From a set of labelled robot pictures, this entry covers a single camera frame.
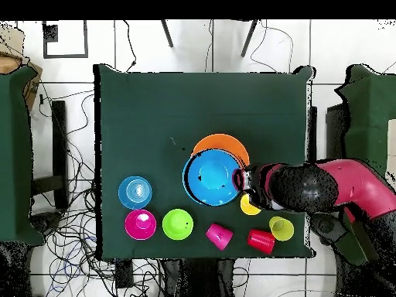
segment chair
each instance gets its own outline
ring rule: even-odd
[[[244,42],[244,48],[242,49],[241,56],[244,57],[246,55],[246,51],[248,50],[249,43],[251,42],[251,37],[253,36],[254,29],[256,28],[258,19],[233,19],[240,22],[250,22],[251,21],[251,28],[249,29],[249,33],[247,34],[246,40]],[[168,40],[168,44],[171,48],[173,48],[172,38],[169,33],[168,26],[166,25],[166,20],[161,19],[162,27],[164,29],[166,38]]]

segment yellow cup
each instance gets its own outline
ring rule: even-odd
[[[256,215],[261,212],[261,210],[259,208],[254,207],[253,205],[251,205],[249,203],[249,195],[247,193],[245,193],[241,197],[241,209],[242,209],[242,212],[244,212],[247,215]]]
[[[278,241],[288,241],[294,234],[293,223],[283,217],[271,218],[269,220],[269,228]]]

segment pink cup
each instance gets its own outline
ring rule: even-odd
[[[207,237],[212,241],[221,251],[228,245],[233,233],[218,224],[211,224],[207,231]]]
[[[156,227],[154,215],[147,210],[133,210],[125,219],[125,231],[138,241],[149,239]]]

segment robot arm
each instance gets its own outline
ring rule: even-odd
[[[249,166],[235,172],[234,183],[250,194],[253,205],[266,210],[278,209],[276,205],[313,215],[344,206],[352,224],[365,219],[365,231],[380,258],[396,259],[396,194],[362,162]]]

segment lime green bowl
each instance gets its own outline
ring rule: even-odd
[[[162,220],[162,229],[174,241],[186,239],[193,231],[193,218],[185,210],[170,210]]]

